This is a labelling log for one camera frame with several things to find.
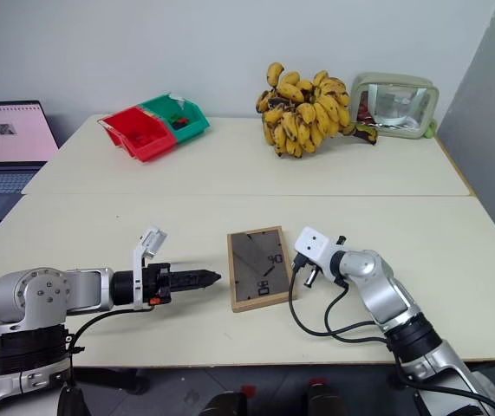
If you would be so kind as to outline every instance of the red plastic bin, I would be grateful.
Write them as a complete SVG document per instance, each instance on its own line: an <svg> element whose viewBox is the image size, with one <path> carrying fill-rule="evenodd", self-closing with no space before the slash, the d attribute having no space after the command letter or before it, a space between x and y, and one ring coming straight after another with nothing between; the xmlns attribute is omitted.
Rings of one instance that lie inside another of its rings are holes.
<svg viewBox="0 0 495 416"><path fill-rule="evenodd" d="M116 146L124 146L131 156L145 162L177 143L164 121L145 114L137 107L99 120Z"/></svg>

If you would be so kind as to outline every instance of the black cable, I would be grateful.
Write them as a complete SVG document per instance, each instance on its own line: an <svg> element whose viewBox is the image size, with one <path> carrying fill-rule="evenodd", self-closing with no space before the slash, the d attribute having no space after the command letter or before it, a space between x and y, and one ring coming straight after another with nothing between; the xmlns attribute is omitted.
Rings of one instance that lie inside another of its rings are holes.
<svg viewBox="0 0 495 416"><path fill-rule="evenodd" d="M297 314L296 314L296 311L294 310L293 308L293 288L295 286L295 281L296 281L296 276L297 276L297 272L299 271L299 268L300 268L300 264L297 262L297 258L296 260L294 260L294 268L293 268L293 272L291 274L291 282L290 282L290 290L288 291L288 304L290 305L290 312L291 312L291 316L293 316L293 320L296 322L296 324L299 326L299 328L301 328L303 331L305 331L307 334L309 335L313 335L313 336L335 336L335 335L338 335L338 334L342 334L346 331L349 331L350 329L354 329L354 328L359 328L359 327L362 327L364 325L369 325L369 324L375 324L374 322L371 322L371 321L365 321L365 322L358 322L358 323L354 323L353 325L349 325L348 327L345 327L345 328L339 328L339 329L336 329L335 331L332 331L330 330L329 328L327 328L328 332L318 332L318 331L313 331L312 329L309 329L307 327L305 327L303 325L303 323L299 320L299 318L297 317ZM332 303L331 305L334 306L334 304L336 302L339 302L345 295L347 294L347 290L344 290Z"/></svg>
<svg viewBox="0 0 495 416"><path fill-rule="evenodd" d="M473 399L482 402L495 410L495 401L493 401L489 397L483 396L482 394L467 392L466 390L459 390L458 388L430 386L428 384L410 380L403 372L400 358L396 354L394 354L394 357L395 357L395 372L397 373L397 377L406 386L416 388L417 390L427 390L428 392L446 393L446 394L453 394L456 396L467 397L468 399Z"/></svg>
<svg viewBox="0 0 495 416"><path fill-rule="evenodd" d="M348 294L348 292L349 292L349 285L347 283L345 283L345 285L343 286L343 292L340 293L340 295L338 295L338 297L336 299L334 299L330 303L330 305L328 305L328 307L326 308L326 312L324 313L324 326L326 327L326 329L329 332L332 332L332 328L329 325L330 311L332 310L332 308L334 308L334 305L336 305L339 301L341 301L341 299L343 299L343 297L345 295ZM357 322L357 323L354 323L353 325L349 325L347 327L342 328L342 332L347 332L351 329L364 327L367 325L376 325L376 324L374 321ZM335 340L338 340L341 342L346 342L348 344L357 344L360 342L371 342L371 341L383 342L384 344L388 343L386 338L381 338L380 336L368 336L368 337L364 337L364 338L343 338L339 335L331 335L331 337L334 338Z"/></svg>
<svg viewBox="0 0 495 416"><path fill-rule="evenodd" d="M108 318L109 316L115 316L115 315L123 315L123 314L132 314L136 312L151 312L154 308L151 307L150 309L140 309L140 310L135 310L135 309L120 309L120 310L112 310L110 312L107 312L105 314L101 314L96 316L95 318L90 319L89 321L85 322L81 327L75 332L75 334L72 336L72 339L70 343L68 344L68 353L69 353L69 358L70 358L70 379L68 380L68 383L70 385L75 385L75 377L74 377L74 361L72 360L72 355L75 350L75 344L77 343L77 340L80 338L80 336L94 323L97 323L101 319Z"/></svg>

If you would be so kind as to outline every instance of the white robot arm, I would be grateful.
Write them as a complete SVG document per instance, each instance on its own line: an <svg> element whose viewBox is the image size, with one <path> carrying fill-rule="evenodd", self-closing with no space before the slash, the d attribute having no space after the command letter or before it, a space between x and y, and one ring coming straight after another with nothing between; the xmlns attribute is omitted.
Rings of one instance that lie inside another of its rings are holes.
<svg viewBox="0 0 495 416"><path fill-rule="evenodd" d="M149 228L134 250L130 271L41 267L0 277L0 415L65 414L57 408L73 408L69 402L82 398L68 385L70 355L81 348L75 347L80 332L73 336L64 328L67 315L114 305L133 308L110 314L148 311L169 303L171 292L204 288L220 278L208 270L171 272L169 263L145 267L145 258L152 258L165 238Z"/></svg>
<svg viewBox="0 0 495 416"><path fill-rule="evenodd" d="M434 331L401 283L395 280L388 263L375 251L348 250L343 242L344 239L335 244L318 231L304 228L295 244L299 254L294 261L294 272L306 263L313 265L313 272L305 282L308 287L319 272L331 282L347 280L355 284L366 309L386 336L388 348L400 362L405 377L408 376L407 383L421 387L417 387L420 409L426 409L432 416L494 416L495 410L484 401L453 392L444 394L451 388L470 392L469 396L479 394L486 401L491 399L449 343Z"/></svg>

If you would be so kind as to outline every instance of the clock numeral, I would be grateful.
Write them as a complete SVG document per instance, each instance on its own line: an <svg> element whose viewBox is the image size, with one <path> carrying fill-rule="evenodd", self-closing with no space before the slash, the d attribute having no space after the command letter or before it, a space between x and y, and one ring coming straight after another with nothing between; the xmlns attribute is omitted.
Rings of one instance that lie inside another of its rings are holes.
<svg viewBox="0 0 495 416"><path fill-rule="evenodd" d="M283 263L283 257L281 254L276 254L275 256L268 256L267 258L272 262L272 264Z"/></svg>
<svg viewBox="0 0 495 416"><path fill-rule="evenodd" d="M264 296L270 293L270 288L268 287L268 280L261 280L257 283L258 286L258 295Z"/></svg>

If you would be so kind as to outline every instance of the bunch of bananas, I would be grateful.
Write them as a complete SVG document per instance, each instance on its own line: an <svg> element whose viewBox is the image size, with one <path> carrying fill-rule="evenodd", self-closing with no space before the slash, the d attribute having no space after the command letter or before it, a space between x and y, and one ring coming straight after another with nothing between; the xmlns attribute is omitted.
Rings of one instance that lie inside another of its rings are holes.
<svg viewBox="0 0 495 416"><path fill-rule="evenodd" d="M301 158L338 133L376 143L375 129L350 122L349 95L342 80L329 77L327 71L320 71L313 81L302 80L296 71L280 79L282 72L279 62L268 67L266 81L271 89L259 95L256 105L263 115L264 138L278 156Z"/></svg>

